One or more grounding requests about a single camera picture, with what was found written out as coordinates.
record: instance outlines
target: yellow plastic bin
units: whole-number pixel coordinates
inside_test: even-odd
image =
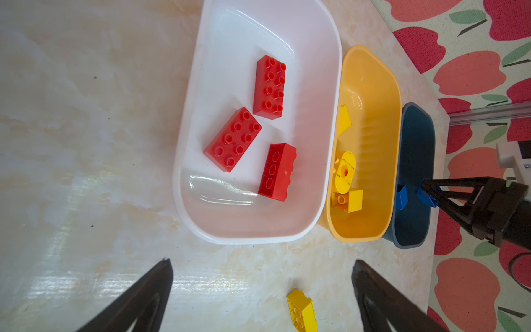
[[[356,45],[343,58],[339,104],[346,105],[352,121],[338,135],[337,151],[352,151],[356,157],[353,189],[363,189],[363,208],[345,212],[332,208],[332,168],[325,208],[318,224],[341,242],[367,242],[382,237],[391,221],[395,204],[402,100],[398,81],[369,49]]]

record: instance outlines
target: apple print fabric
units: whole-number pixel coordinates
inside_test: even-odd
[[[496,144],[523,140],[531,140],[531,117],[451,126],[444,177],[514,180],[512,169],[499,167]],[[509,273],[509,262],[525,252],[478,240],[439,210],[428,316],[451,332],[531,331],[531,293]],[[513,273],[531,287],[531,254],[518,259]]]
[[[448,114],[531,100],[531,0],[372,0]]]

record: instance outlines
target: yellow toy brick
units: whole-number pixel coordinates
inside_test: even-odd
[[[313,310],[313,301],[298,289],[294,289],[288,296],[289,312],[292,315],[293,326],[299,332],[317,332],[317,320]]]
[[[362,209],[363,189],[352,189],[346,194],[332,194],[332,207],[345,212],[356,212]]]
[[[350,120],[347,105],[342,105],[339,109],[339,128],[337,134],[343,134],[351,125],[352,121]]]
[[[334,161],[332,191],[340,194],[346,194],[352,185],[356,172],[356,157],[350,151],[336,152]]]

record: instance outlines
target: red apple print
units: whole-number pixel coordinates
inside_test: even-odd
[[[507,141],[528,141],[531,140],[531,117],[512,119],[507,131]]]
[[[484,265],[472,259],[450,258],[437,266],[435,296],[448,319],[464,332],[494,332],[494,301],[500,282]]]
[[[465,146],[466,142],[472,137],[472,130],[470,124],[463,124],[459,126],[450,126],[448,128],[448,143],[446,144],[446,154],[459,151]]]
[[[505,168],[498,166],[496,149],[475,148],[461,152],[448,163],[449,178],[492,176],[503,177]],[[451,190],[470,192],[466,187],[450,187]]]
[[[439,68],[433,82],[439,92],[451,96],[475,95],[502,85],[506,76],[500,71],[496,52],[478,51],[461,55]]]
[[[444,256],[454,251],[461,244],[461,227],[443,210],[439,210],[439,219],[437,221],[437,236],[435,237],[436,256]]]
[[[529,0],[484,0],[483,6],[492,18],[492,39],[517,40],[531,36]]]
[[[408,27],[397,30],[393,34],[420,74],[435,67],[446,54],[446,49],[437,44],[439,35],[435,31]]]
[[[434,322],[446,329],[446,331],[449,331],[448,326],[444,323],[441,316],[439,316],[439,314],[430,307],[428,307],[428,317],[430,317]]]
[[[520,81],[510,87],[507,90],[507,97],[511,99],[513,104],[531,100],[531,79]]]
[[[401,22],[418,22],[440,15],[462,0],[386,0],[391,4],[391,15]]]
[[[500,248],[500,265],[501,267],[509,274],[509,262],[518,254],[523,252],[531,252],[525,250],[524,248],[512,244],[510,242],[505,242]],[[515,265],[513,266],[512,271],[514,272],[516,280],[518,280],[522,285],[531,287],[531,255],[523,256],[519,258]]]
[[[470,110],[470,105],[472,105],[471,103],[458,98],[441,98],[439,99],[439,102],[448,114],[466,112]]]

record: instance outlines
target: marble tabletop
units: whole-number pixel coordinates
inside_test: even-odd
[[[326,0],[343,52],[363,44],[436,130],[449,118],[370,0]],[[424,244],[300,240],[223,246],[194,236],[172,197],[175,146],[201,1],[0,4],[0,330],[73,331],[163,257],[163,331],[294,331],[286,295],[321,331],[362,331],[350,273],[364,259],[426,310],[436,216]]]

